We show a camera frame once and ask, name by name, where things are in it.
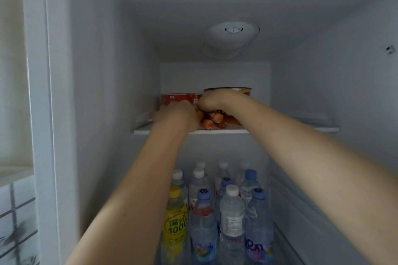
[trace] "white bottle cap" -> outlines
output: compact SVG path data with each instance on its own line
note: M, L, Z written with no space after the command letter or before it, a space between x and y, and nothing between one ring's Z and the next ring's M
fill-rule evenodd
M196 167L199 167L199 168L201 168L201 169L205 169L205 167L206 167L206 162L204 162L204 161L197 161L197 162L196 162Z
M181 179L182 175L183 175L183 173L182 173L181 169L173 170L173 179Z
M228 196L238 196L239 195L239 187L235 184L228 184L226 186L226 194Z
M218 167L220 169L226 169L228 167L228 162L219 162Z
M196 177L196 178L204 177L205 176L205 170L203 170L200 167L196 167L193 170L193 176Z
M241 162L240 163L240 168L247 170L249 168L249 163L248 162Z

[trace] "person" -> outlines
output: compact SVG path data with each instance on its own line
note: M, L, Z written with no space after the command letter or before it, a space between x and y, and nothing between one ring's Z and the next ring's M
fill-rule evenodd
M396 177L331 137L240 92L207 92L198 107L236 117L370 263L396 264ZM197 129L202 115L187 101L153 114L147 141L67 265L153 263L178 148L187 133Z

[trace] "blue bottle cap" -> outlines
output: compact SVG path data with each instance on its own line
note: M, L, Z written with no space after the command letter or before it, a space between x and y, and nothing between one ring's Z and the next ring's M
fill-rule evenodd
M224 177L224 178L221 180L221 185L224 186L224 187L226 187L228 184L232 184L231 178L229 178L229 177Z
M256 198L258 200L264 200L266 198L266 193L263 189L256 188L253 189L251 193L253 195L253 198Z
M200 200L209 200L210 192L207 189L198 190L198 199Z
M257 179L257 172L256 170L247 169L245 173L246 179L256 180Z

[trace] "bottle cap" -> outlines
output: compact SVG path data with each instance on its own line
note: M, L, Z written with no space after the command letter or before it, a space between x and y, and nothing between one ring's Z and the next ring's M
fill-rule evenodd
M180 187L179 186L171 186L169 192L169 198L178 198L180 196Z
M193 170L193 176L196 177L196 178L203 177L203 176L205 176L205 170L203 170L203 169L201 169L199 167L196 167Z
M228 196L238 196L239 195L239 188L235 184L229 184L226 186L226 194Z
M181 179L182 176L183 176L183 173L182 173L181 169L173 170L173 179Z
M228 162L219 162L218 167L220 169L226 169L228 167Z
M206 162L204 161L197 161L196 162L196 167L199 167L201 169L204 169L206 167Z
M249 179L249 180L256 180L257 179L257 172L255 170L252 170L252 169L247 169L246 173L245 173L245 177L246 177L246 179Z
M241 162L241 163L239 164L239 167L240 167L241 169L247 170L247 169L249 168L249 163L248 163L248 162Z
M251 193L253 195L253 198L256 198L259 200L264 200L266 198L266 193L264 192L263 189L256 188L256 189L253 189L251 191Z
M198 190L198 199L200 200L209 200L210 192L207 189Z
M226 187L228 184L232 184L231 178L224 177L224 178L221 180L221 185L224 186L224 187Z

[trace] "yellow bottle cap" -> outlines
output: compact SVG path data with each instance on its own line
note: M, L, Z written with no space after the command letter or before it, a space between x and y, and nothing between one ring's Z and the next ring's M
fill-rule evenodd
M178 198L180 196L180 187L179 186L171 186L169 192L169 198Z

